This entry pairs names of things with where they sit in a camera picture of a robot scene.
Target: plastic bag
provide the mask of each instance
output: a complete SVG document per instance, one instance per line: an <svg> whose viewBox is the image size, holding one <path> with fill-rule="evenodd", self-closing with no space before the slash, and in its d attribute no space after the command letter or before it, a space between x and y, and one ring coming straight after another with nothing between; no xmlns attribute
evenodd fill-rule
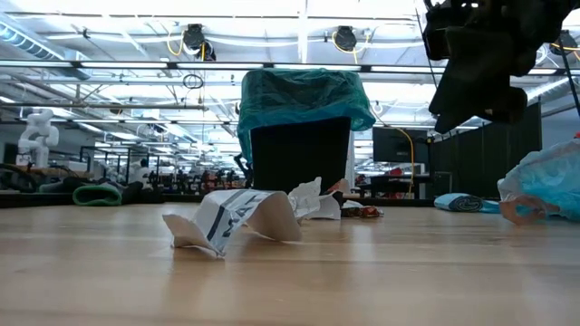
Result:
<svg viewBox="0 0 580 326"><path fill-rule="evenodd" d="M362 131L375 122L369 108L356 72L256 70L242 81L237 135L244 158L251 162L254 128L349 117L351 130Z"/></svg>
<svg viewBox="0 0 580 326"><path fill-rule="evenodd" d="M524 223L559 215L580 221L580 139L527 154L498 190L507 219Z"/></svg>

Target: white robot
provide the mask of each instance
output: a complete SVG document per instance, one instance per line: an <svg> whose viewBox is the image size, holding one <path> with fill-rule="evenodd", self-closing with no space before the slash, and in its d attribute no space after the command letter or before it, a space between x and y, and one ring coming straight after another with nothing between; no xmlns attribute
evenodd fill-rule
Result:
<svg viewBox="0 0 580 326"><path fill-rule="evenodd" d="M26 129L18 140L17 165L28 165L32 161L37 168L48 167L48 147L56 146L59 138L58 129L51 126L52 117L53 111L48 109L34 109L28 115ZM35 134L39 136L35 140L29 140Z"/></svg>

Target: crumpled paper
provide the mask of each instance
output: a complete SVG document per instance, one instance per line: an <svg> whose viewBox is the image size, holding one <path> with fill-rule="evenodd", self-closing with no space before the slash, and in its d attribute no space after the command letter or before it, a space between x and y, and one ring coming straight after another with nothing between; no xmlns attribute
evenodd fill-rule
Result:
<svg viewBox="0 0 580 326"><path fill-rule="evenodd" d="M163 215L173 234L173 247L200 246L226 254L229 238L243 224L277 241L299 241L299 223L309 218L340 219L332 194L319 196L322 179L300 184L286 195L252 189L218 190L207 194L191 217Z"/></svg>

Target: red object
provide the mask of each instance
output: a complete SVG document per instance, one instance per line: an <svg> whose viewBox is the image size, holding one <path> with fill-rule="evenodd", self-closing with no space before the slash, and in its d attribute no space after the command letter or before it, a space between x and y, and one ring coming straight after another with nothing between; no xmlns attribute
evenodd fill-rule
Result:
<svg viewBox="0 0 580 326"><path fill-rule="evenodd" d="M402 170L400 168L394 168L389 171L389 176L402 176Z"/></svg>

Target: computer screen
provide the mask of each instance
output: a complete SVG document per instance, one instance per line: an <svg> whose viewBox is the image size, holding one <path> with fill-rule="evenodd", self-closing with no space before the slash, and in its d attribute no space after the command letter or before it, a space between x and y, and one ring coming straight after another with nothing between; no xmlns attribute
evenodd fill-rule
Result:
<svg viewBox="0 0 580 326"><path fill-rule="evenodd" d="M415 163L429 163L427 130L404 129L404 131L413 140ZM373 128L372 157L375 162L411 163L409 139L394 128Z"/></svg>

